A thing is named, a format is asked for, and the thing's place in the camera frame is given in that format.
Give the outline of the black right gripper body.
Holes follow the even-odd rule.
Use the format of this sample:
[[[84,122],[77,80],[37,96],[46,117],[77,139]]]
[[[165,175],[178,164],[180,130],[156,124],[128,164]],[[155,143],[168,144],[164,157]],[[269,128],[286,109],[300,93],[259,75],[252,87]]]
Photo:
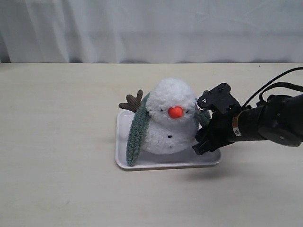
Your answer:
[[[201,113],[201,126],[209,127],[209,141],[219,148],[235,143],[232,127],[224,117],[214,117],[208,111]]]

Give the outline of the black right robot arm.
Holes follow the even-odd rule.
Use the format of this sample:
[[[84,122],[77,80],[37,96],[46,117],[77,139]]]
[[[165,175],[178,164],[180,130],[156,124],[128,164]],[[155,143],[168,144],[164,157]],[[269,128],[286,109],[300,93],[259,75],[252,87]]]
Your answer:
[[[214,114],[196,134],[198,155],[235,142],[271,141],[298,147],[303,141],[303,96],[270,95],[267,103],[229,115]]]

